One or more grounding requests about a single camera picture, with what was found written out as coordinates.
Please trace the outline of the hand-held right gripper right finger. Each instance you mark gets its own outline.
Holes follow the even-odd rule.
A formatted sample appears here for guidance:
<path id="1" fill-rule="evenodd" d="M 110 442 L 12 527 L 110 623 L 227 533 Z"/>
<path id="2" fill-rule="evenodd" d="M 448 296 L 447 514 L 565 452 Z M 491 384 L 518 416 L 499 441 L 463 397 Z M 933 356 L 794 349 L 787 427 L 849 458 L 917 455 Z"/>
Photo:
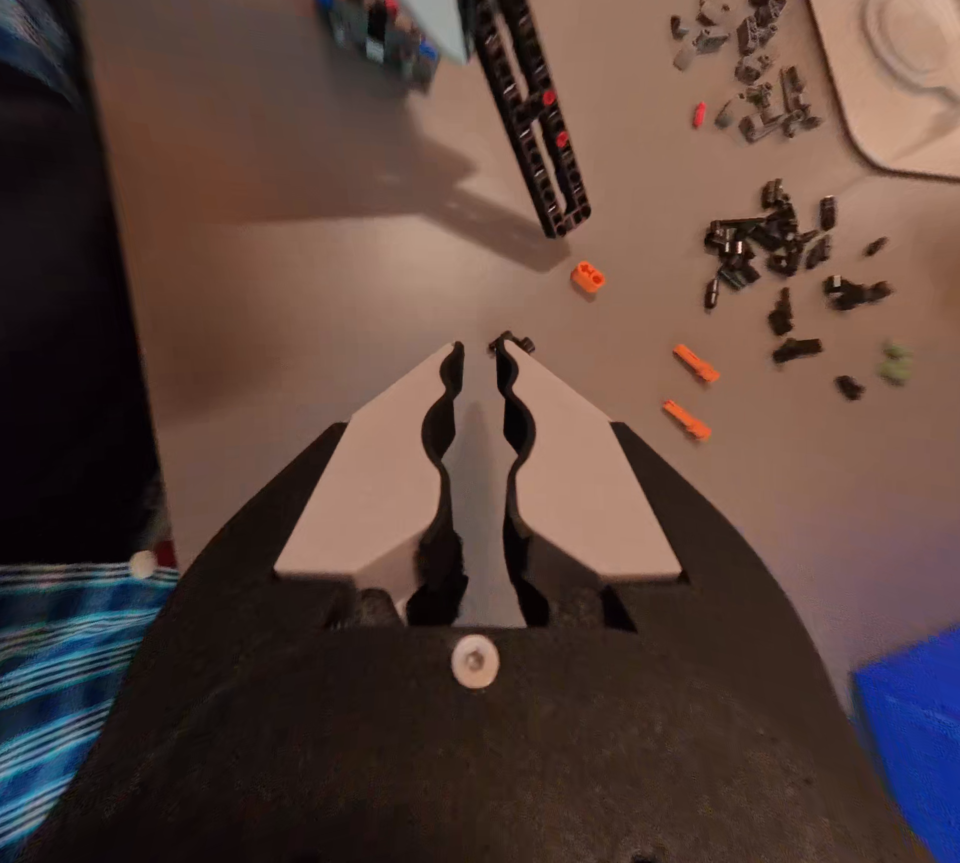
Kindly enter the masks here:
<path id="1" fill-rule="evenodd" d="M 622 588 L 672 587 L 684 569 L 615 422 L 510 341 L 494 354 L 515 459 L 503 549 L 528 627 L 632 627 Z"/>

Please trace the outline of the black lego frame assembly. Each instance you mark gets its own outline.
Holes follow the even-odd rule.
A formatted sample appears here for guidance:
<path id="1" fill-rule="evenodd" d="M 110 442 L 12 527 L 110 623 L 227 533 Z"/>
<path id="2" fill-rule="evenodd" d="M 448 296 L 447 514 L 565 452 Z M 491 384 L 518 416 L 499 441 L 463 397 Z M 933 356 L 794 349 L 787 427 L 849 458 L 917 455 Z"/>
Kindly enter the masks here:
<path id="1" fill-rule="evenodd" d="M 557 88 L 528 0 L 458 0 L 534 212 L 549 239 L 592 213 Z"/>

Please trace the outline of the dark trousers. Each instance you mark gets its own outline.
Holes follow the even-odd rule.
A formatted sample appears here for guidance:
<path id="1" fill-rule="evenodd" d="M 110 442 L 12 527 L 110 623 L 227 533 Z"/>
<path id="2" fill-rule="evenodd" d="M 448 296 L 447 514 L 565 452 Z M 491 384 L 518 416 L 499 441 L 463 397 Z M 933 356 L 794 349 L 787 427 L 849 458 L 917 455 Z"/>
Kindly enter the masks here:
<path id="1" fill-rule="evenodd" d="M 2 565 L 125 562 L 159 473 L 90 116 L 1 82 Z"/>

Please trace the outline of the pile of black lego pieces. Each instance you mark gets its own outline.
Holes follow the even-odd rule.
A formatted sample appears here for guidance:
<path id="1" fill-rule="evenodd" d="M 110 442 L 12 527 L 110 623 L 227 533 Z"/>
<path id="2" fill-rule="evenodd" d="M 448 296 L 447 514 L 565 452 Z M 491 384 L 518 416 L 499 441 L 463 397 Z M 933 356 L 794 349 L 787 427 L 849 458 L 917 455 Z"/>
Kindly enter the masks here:
<path id="1" fill-rule="evenodd" d="M 777 341 L 772 362 L 783 367 L 824 352 L 820 339 L 792 335 L 796 316 L 786 281 L 796 278 L 801 270 L 814 272 L 832 260 L 838 203 L 834 196 L 822 197 L 816 226 L 801 230 L 793 200 L 786 193 L 784 181 L 776 177 L 761 187 L 760 207 L 763 212 L 759 216 L 714 220 L 706 227 L 703 248 L 715 257 L 716 267 L 704 286 L 702 308 L 706 313 L 713 312 L 724 288 L 740 293 L 756 285 L 762 276 L 757 263 L 758 251 L 762 251 L 765 256 L 760 262 L 766 272 L 781 281 L 766 325 Z M 823 277 L 821 291 L 828 308 L 836 313 L 876 305 L 894 294 L 888 281 L 857 282 L 837 273 Z M 835 377 L 833 385 L 848 402 L 860 401 L 866 391 L 848 374 Z"/>

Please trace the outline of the orange lego pin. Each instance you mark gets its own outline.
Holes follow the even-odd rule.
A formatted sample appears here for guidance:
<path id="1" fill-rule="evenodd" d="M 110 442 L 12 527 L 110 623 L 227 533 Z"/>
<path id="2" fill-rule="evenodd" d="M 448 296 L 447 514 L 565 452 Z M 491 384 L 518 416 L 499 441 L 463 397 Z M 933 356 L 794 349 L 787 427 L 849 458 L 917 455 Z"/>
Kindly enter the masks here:
<path id="1" fill-rule="evenodd" d="M 709 425 L 685 410 L 676 401 L 666 399 L 662 402 L 661 408 L 690 439 L 697 442 L 706 442 L 712 436 L 713 431 Z"/>
<path id="2" fill-rule="evenodd" d="M 688 346 L 679 343 L 673 347 L 673 355 L 702 383 L 711 385 L 719 380 L 719 371 L 708 361 L 697 356 Z"/>

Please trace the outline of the blue plastic bin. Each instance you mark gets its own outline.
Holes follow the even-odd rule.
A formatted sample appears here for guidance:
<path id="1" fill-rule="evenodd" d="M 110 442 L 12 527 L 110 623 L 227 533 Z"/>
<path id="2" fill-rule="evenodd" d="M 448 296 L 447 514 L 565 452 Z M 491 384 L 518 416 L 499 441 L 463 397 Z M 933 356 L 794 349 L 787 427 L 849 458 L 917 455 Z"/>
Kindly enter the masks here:
<path id="1" fill-rule="evenodd" d="M 936 861 L 959 860 L 959 627 L 850 678 L 859 735 L 904 820 Z"/>

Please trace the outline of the multicoloured lego assembly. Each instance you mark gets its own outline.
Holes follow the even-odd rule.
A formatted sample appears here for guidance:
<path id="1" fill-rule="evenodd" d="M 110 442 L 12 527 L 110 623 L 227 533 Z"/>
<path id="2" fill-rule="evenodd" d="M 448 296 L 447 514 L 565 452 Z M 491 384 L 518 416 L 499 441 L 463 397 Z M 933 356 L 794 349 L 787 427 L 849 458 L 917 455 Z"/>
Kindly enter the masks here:
<path id="1" fill-rule="evenodd" d="M 437 49 L 398 0 L 314 0 L 335 44 L 390 70 L 413 89 L 432 88 Z"/>

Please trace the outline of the pile of dark grey lego pieces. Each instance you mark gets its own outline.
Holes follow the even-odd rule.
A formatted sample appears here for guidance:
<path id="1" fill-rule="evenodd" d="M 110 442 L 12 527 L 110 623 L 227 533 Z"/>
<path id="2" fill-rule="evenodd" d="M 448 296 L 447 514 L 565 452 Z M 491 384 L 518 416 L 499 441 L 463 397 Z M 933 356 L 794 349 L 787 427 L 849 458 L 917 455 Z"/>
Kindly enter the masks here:
<path id="1" fill-rule="evenodd" d="M 693 28 L 678 15 L 670 20 L 671 35 L 681 43 L 674 67 L 687 69 L 693 60 L 714 55 L 735 42 L 737 60 L 733 77 L 740 85 L 738 94 L 724 103 L 714 118 L 719 129 L 737 125 L 750 144 L 775 132 L 793 139 L 819 128 L 823 118 L 815 113 L 807 81 L 796 65 L 778 70 L 778 90 L 767 76 L 776 56 L 771 43 L 781 29 L 786 0 L 746 0 L 747 12 L 735 25 L 731 5 L 717 0 L 699 0 Z"/>

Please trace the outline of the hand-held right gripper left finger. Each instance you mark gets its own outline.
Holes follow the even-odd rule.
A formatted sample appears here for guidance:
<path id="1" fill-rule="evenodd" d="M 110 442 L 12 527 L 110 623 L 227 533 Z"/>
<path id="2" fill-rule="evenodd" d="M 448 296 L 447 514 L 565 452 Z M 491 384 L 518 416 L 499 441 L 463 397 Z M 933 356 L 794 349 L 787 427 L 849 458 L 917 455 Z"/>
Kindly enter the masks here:
<path id="1" fill-rule="evenodd" d="M 444 457 L 465 348 L 444 344 L 342 428 L 273 572 L 390 597 L 414 626 L 449 626 L 469 581 Z"/>

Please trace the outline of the white tray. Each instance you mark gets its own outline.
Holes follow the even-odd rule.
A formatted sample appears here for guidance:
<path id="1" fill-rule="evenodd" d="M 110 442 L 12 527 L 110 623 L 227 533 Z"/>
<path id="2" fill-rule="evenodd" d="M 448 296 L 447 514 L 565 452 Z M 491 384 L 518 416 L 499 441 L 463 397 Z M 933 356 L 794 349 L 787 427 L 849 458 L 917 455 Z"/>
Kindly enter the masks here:
<path id="1" fill-rule="evenodd" d="M 958 183 L 959 101 L 911 90 L 876 57 L 866 0 L 807 0 L 848 135 L 878 169 Z"/>

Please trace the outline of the clear plastic holder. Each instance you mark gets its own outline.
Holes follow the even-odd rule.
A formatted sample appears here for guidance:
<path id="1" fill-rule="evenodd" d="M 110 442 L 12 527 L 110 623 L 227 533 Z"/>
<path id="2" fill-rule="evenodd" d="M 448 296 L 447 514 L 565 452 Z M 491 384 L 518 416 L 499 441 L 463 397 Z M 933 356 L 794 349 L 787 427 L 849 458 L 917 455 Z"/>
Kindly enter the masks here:
<path id="1" fill-rule="evenodd" d="M 875 56 L 907 88 L 959 101 L 958 0 L 866 0 Z"/>

